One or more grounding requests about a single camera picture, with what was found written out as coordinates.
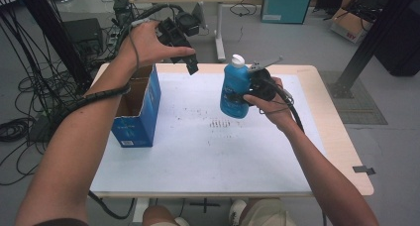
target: knee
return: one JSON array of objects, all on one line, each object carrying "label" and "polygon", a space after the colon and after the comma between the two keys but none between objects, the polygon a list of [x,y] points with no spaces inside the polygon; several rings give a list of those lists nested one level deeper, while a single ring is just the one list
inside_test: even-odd
[{"label": "knee", "polygon": [[149,206],[143,214],[144,225],[151,225],[159,222],[174,222],[169,210],[160,205]]}]

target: right hand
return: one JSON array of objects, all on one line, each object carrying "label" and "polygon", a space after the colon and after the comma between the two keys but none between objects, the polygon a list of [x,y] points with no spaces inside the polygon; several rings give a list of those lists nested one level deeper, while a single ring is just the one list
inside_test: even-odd
[{"label": "right hand", "polygon": [[[272,77],[272,79],[278,87],[282,89],[283,85],[281,79],[277,77]],[[265,101],[249,94],[244,95],[244,99],[259,107],[265,113],[266,118],[277,126],[280,131],[285,132],[290,125],[296,125],[296,122],[294,122],[292,118],[290,109],[278,94],[276,94],[271,101]]]}]

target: paper sheet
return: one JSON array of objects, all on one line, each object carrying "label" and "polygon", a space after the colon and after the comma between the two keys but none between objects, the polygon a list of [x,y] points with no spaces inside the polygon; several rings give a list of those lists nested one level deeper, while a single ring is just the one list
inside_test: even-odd
[{"label": "paper sheet", "polygon": [[[220,110],[223,74],[159,73],[154,146],[123,149],[111,134],[94,191],[152,194],[310,192],[290,144],[257,107],[244,119]],[[278,75],[306,135],[325,155],[296,75]]]}]

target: spray bottle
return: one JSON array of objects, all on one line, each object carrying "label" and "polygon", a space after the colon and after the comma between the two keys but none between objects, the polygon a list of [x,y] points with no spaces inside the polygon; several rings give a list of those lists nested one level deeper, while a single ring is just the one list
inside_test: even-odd
[{"label": "spray bottle", "polygon": [[250,75],[244,58],[233,55],[232,62],[225,67],[220,109],[233,118],[242,119],[250,108],[242,96],[250,91]]}]

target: blue cardboard box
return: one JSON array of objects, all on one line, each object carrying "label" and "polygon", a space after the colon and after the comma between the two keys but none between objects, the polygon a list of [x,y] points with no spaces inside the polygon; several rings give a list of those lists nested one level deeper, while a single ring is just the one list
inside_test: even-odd
[{"label": "blue cardboard box", "polygon": [[142,67],[130,80],[131,91],[121,99],[112,132],[123,148],[151,147],[160,103],[155,66]]}]

